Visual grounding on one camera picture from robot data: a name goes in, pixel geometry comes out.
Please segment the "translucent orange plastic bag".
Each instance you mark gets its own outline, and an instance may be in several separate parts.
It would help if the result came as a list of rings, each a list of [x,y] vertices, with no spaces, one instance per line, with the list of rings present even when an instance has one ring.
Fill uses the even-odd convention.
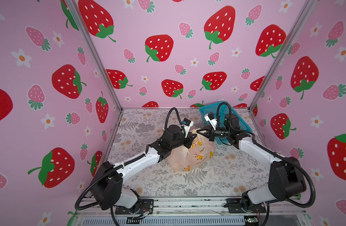
[[[174,172],[194,170],[213,157],[214,142],[208,138],[197,134],[190,149],[181,146],[173,149],[167,161]]]

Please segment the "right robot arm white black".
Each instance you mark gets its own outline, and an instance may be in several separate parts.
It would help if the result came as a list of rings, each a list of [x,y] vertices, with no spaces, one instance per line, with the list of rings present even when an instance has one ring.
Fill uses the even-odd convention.
[[[219,116],[206,114],[204,120],[209,125],[197,130],[197,133],[210,141],[225,138],[228,145],[251,155],[270,171],[268,183],[244,192],[239,207],[249,212],[260,204],[287,201],[307,208],[314,203],[315,187],[297,159],[284,157],[259,144],[254,133],[240,129],[236,115],[226,114],[224,118],[224,123],[220,123]]]

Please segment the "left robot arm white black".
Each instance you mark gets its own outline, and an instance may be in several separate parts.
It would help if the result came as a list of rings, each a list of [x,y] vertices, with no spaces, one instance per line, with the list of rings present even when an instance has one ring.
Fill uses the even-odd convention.
[[[179,147],[191,148],[197,134],[184,132],[179,126],[170,125],[157,141],[146,146],[145,151],[121,163],[103,163],[96,172],[91,193],[102,210],[124,207],[132,213],[139,211],[141,199],[131,190],[123,189],[135,174],[155,165],[171,155]]]

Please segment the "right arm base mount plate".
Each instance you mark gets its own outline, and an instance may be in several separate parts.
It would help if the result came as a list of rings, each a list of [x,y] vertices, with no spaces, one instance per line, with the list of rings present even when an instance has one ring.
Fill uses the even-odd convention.
[[[245,197],[242,198],[228,198],[224,208],[228,208],[229,213],[266,213],[267,210],[263,203],[253,204]]]

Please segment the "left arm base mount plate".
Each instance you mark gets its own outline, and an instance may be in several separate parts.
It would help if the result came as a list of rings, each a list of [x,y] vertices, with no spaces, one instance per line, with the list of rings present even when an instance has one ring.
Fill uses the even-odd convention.
[[[139,199],[131,208],[117,206],[115,214],[117,215],[141,215],[152,213],[154,207],[154,199]]]

